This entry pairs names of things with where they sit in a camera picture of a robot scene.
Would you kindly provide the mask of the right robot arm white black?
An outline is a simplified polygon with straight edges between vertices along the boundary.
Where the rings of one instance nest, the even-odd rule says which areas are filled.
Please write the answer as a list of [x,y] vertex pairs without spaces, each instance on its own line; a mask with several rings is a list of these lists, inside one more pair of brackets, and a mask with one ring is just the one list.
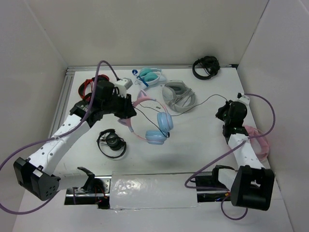
[[241,101],[227,101],[218,109],[216,117],[224,122],[223,136],[233,150],[238,170],[217,167],[211,177],[215,189],[226,186],[233,206],[266,211],[270,207],[275,175],[265,168],[256,156],[249,134],[243,126],[247,106]]

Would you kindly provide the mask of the blue pink cat-ear headphones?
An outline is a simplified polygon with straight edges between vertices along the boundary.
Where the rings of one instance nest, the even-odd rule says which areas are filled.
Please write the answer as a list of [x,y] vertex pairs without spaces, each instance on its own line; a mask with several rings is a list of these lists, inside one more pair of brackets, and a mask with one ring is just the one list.
[[[153,121],[151,121],[146,114],[144,114],[141,110],[137,108],[138,105],[140,105],[142,102],[145,101],[154,101],[160,104],[164,111],[157,113],[157,124],[155,124]],[[170,131],[173,129],[173,121],[172,121],[172,115],[168,112],[166,106],[161,104],[158,100],[150,98],[144,90],[140,90],[137,96],[137,100],[132,103],[132,106],[134,109],[140,111],[148,121],[150,121],[153,125],[157,127],[157,130],[148,130],[145,134],[145,137],[141,137],[137,135],[132,127],[131,119],[119,119],[118,122],[124,126],[127,126],[131,133],[136,135],[139,139],[146,141],[149,144],[153,145],[162,145],[169,137],[170,137]]]

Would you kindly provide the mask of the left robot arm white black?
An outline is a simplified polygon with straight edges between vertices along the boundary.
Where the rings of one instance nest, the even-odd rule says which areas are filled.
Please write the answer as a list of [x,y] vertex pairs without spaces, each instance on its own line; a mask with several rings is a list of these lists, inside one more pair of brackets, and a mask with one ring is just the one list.
[[113,114],[128,119],[137,114],[131,103],[131,95],[126,92],[132,84],[128,78],[115,83],[98,81],[94,86],[95,94],[88,94],[73,106],[62,126],[48,142],[27,159],[18,158],[14,162],[20,186],[42,201],[55,196],[64,181],[53,172],[73,144],[104,115]]

